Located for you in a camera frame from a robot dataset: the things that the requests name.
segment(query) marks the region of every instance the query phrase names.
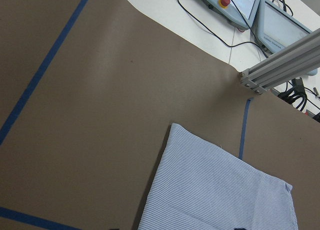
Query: blue line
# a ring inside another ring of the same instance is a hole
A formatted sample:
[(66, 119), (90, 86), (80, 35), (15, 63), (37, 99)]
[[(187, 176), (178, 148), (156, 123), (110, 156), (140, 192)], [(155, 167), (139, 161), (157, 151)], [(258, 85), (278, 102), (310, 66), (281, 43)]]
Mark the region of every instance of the blue line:
[(241, 132), (241, 140), (240, 140), (240, 150), (239, 150), (239, 159), (242, 160), (244, 156), (244, 148), (245, 148), (245, 138), (246, 138), (246, 128), (247, 128), (247, 119), (248, 119), (248, 112), (250, 102), (253, 98), (249, 98), (246, 101), (245, 108), (244, 108), (244, 115), (243, 115), (243, 123), (242, 123), (242, 132)]
[(42, 76), (46, 72), (48, 66), (50, 65), (51, 61), (55, 57), (57, 51), (59, 50), (60, 46), (66, 39), (68, 33), (70, 32), (72, 26), (76, 22), (78, 16), (80, 15), (81, 11), (85, 7), (88, 0), (81, 0), (78, 4), (77, 8), (71, 15), (70, 19), (68, 20), (67, 24), (65, 25), (64, 29), (61, 31), (60, 35), (56, 39), (55, 43), (49, 50), (48, 54), (42, 61), (41, 65), (39, 66), (37, 72), (29, 82), (27, 88), (24, 90), (23, 94), (20, 96), (18, 102), (14, 106), (13, 110), (11, 111), (10, 115), (6, 119), (5, 123), (3, 124), (2, 128), (0, 129), (0, 145), (2, 145), (4, 139), (6, 138), (7, 134), (9, 133), (11, 127), (19, 117), (21, 111), (23, 110), (25, 104), (27, 103), (28, 99), (30, 98), (31, 94), (37, 87), (39, 81), (41, 80)]
[(38, 226), (44, 229), (80, 230), (79, 228), (63, 225), (54, 221), (49, 221), (36, 216), (31, 216), (21, 212), (13, 211), (4, 207), (0, 207), (0, 216), (11, 220), (23, 222), (29, 225)]

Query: metal frame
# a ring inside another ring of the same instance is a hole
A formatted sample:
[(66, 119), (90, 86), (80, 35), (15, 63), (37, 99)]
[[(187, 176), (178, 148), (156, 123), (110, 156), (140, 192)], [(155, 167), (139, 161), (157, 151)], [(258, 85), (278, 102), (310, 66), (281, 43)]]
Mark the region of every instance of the metal frame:
[(241, 84), (258, 94), (320, 66), (320, 29), (241, 73)]

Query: striped cloth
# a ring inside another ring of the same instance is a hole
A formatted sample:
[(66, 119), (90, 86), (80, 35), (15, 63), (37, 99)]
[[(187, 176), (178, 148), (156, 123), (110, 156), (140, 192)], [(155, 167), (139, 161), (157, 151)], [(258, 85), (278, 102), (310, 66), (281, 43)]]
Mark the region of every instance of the striped cloth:
[(173, 124), (139, 230), (297, 230), (292, 186)]

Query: folded cloth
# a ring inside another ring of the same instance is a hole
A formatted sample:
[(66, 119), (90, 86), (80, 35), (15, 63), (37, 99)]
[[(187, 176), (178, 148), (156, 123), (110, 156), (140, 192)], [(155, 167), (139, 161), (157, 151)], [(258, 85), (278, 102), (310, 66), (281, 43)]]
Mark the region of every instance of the folded cloth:
[(139, 230), (297, 230), (285, 181), (172, 124)]

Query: light blue fabric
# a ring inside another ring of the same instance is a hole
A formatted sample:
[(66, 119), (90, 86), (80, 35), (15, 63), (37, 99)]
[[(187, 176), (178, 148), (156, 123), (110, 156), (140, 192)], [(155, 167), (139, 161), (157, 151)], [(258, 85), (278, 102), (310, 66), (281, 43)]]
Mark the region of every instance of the light blue fabric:
[(174, 123), (138, 229), (297, 230), (291, 189)]

